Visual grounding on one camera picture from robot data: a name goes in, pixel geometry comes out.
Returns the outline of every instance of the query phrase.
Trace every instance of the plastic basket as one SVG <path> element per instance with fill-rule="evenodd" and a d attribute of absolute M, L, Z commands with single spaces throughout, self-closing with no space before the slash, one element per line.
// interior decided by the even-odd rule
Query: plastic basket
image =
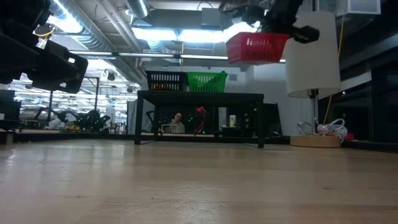
<path fill-rule="evenodd" d="M 279 62 L 289 35 L 240 32 L 227 43 L 228 60 L 264 64 Z"/>
<path fill-rule="evenodd" d="M 227 73 L 188 72 L 189 90 L 206 93 L 223 93 Z"/>
<path fill-rule="evenodd" d="M 186 72 L 145 71 L 149 90 L 186 91 Z"/>

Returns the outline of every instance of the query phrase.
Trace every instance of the white wall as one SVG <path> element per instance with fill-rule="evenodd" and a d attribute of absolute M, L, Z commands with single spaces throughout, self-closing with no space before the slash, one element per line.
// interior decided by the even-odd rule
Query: white wall
<path fill-rule="evenodd" d="M 244 89 L 246 93 L 263 93 L 265 103 L 278 104 L 282 132 L 286 136 L 299 133 L 299 121 L 311 120 L 311 101 L 287 96 L 285 64 L 250 67 Z"/>
<path fill-rule="evenodd" d="M 228 67 L 199 67 L 199 66 L 186 66 L 186 67 L 176 67 L 169 66 L 167 68 L 162 68 L 161 66 L 146 66 L 146 70 L 149 71 L 165 71 L 165 72 L 222 72 L 225 71 L 228 74 L 237 74 L 237 81 L 230 81 L 229 77 L 226 79 L 225 83 L 225 93 L 244 93 L 245 88 L 245 76 L 246 72 L 241 72 L 240 68 L 228 68 Z"/>

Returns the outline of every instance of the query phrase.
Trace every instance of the red basket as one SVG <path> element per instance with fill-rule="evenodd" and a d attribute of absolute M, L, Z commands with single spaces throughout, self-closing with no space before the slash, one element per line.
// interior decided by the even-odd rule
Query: red basket
<path fill-rule="evenodd" d="M 228 60 L 262 64 L 279 62 L 289 35 L 240 32 L 227 43 Z"/>

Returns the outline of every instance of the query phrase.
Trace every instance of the white lamp shade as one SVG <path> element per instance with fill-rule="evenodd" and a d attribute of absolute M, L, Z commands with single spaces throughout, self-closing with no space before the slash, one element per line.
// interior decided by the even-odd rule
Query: white lamp shade
<path fill-rule="evenodd" d="M 295 26 L 312 26 L 320 31 L 318 41 L 301 44 L 289 39 L 285 46 L 287 90 L 291 97 L 308 97 L 318 89 L 319 97 L 340 91 L 340 68 L 335 15 L 317 11 L 297 18 Z"/>

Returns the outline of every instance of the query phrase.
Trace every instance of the black basket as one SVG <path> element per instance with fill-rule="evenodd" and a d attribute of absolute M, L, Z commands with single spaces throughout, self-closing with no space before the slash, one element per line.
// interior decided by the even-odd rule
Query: black basket
<path fill-rule="evenodd" d="M 145 71 L 149 90 L 186 91 L 188 86 L 185 72 Z"/>

